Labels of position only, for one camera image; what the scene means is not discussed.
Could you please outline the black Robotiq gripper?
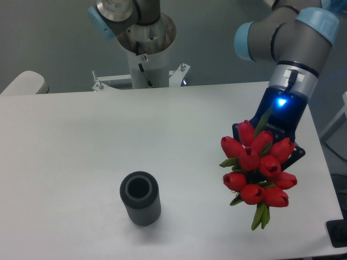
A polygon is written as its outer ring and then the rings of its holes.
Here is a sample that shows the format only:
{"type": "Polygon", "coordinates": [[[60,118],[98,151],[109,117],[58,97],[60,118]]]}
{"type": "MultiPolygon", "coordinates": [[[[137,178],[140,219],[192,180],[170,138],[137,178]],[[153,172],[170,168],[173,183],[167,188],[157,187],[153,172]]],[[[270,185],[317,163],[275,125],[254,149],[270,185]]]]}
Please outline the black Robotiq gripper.
{"type": "MultiPolygon", "coordinates": [[[[279,140],[288,137],[292,142],[295,141],[295,132],[300,119],[307,106],[305,98],[295,94],[287,93],[283,89],[268,87],[261,99],[258,109],[250,119],[253,127],[256,127],[263,114],[272,107],[272,113],[266,123],[266,130],[277,135],[279,140]]],[[[240,142],[239,123],[232,125],[233,138],[240,142]]],[[[305,156],[306,151],[294,142],[295,148],[287,160],[281,164],[281,170],[284,171],[305,156]]]]}

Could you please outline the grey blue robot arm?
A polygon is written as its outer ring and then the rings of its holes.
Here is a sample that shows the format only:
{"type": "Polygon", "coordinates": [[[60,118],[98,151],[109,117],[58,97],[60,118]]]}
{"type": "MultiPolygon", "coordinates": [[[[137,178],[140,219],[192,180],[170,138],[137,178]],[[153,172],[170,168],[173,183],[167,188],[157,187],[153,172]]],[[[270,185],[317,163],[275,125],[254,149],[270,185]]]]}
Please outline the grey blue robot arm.
{"type": "MultiPolygon", "coordinates": [[[[234,49],[244,60],[272,60],[275,70],[251,119],[257,130],[272,132],[278,144],[295,140],[297,125],[335,45],[339,20],[332,1],[275,1],[260,22],[241,25],[234,49]]],[[[189,66],[169,72],[168,48],[176,37],[172,19],[159,1],[97,1],[88,16],[105,38],[116,38],[127,52],[134,89],[179,87],[189,66]]]]}

